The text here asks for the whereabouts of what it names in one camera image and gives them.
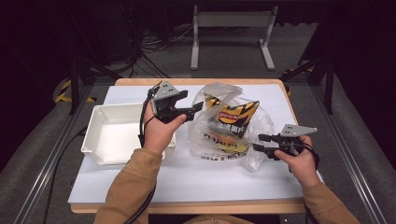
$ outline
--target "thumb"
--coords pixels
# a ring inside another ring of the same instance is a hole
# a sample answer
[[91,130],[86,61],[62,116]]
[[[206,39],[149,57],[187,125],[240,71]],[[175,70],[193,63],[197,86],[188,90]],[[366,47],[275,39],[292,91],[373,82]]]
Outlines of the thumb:
[[185,114],[177,116],[174,120],[172,120],[170,123],[168,123],[169,127],[173,130],[173,132],[178,129],[183,123],[184,120],[186,120],[187,116]]
[[281,150],[276,150],[274,153],[278,158],[280,158],[282,161],[284,161],[285,163],[289,164],[290,160],[292,159],[292,156],[284,153]]

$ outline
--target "chair leg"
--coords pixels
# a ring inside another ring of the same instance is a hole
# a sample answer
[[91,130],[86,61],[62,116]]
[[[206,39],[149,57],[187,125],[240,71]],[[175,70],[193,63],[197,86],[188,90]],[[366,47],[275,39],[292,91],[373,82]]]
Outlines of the chair leg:
[[271,14],[272,14],[271,18],[268,20],[265,39],[259,40],[260,48],[262,49],[262,55],[264,56],[265,63],[267,64],[267,68],[270,71],[275,70],[275,65],[271,58],[270,51],[268,50],[268,42],[270,40],[272,29],[274,27],[276,13],[277,13],[277,7],[273,7],[272,12],[271,12]]
[[199,39],[198,39],[198,6],[194,6],[193,19],[194,42],[192,44],[191,70],[198,69]]

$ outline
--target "plastic bag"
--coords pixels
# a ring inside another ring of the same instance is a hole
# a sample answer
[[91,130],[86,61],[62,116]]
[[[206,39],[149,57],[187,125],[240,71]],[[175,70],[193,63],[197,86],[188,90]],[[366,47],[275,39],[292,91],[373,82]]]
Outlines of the plastic bag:
[[192,156],[226,161],[248,155],[247,166],[250,163],[260,165],[265,155],[249,153],[253,150],[250,146],[259,141],[259,133],[272,134],[274,123],[259,106],[260,102],[240,97],[242,91],[233,85],[213,83],[197,93],[193,104],[205,103],[189,124],[188,143]]

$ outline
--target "tan sleeve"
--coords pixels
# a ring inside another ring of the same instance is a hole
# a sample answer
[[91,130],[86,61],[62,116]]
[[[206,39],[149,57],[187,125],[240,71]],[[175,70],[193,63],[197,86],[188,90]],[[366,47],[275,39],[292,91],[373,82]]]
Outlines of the tan sleeve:
[[306,206],[318,223],[359,223],[338,197],[323,183],[303,189],[303,195]]
[[[95,224],[124,223],[147,199],[155,186],[162,155],[136,149],[108,190],[105,204],[96,213]],[[135,223],[149,223],[145,211]]]

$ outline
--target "yellow snack bag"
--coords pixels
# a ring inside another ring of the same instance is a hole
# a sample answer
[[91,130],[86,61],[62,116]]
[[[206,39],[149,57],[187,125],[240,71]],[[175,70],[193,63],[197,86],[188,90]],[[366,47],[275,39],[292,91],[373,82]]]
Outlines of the yellow snack bag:
[[[221,100],[217,97],[205,94],[206,108],[220,105]],[[249,102],[243,105],[224,105],[215,118],[219,125],[209,126],[204,137],[212,140],[216,146],[227,152],[244,152],[248,149],[248,141],[244,135],[249,122],[259,106],[259,101]]]

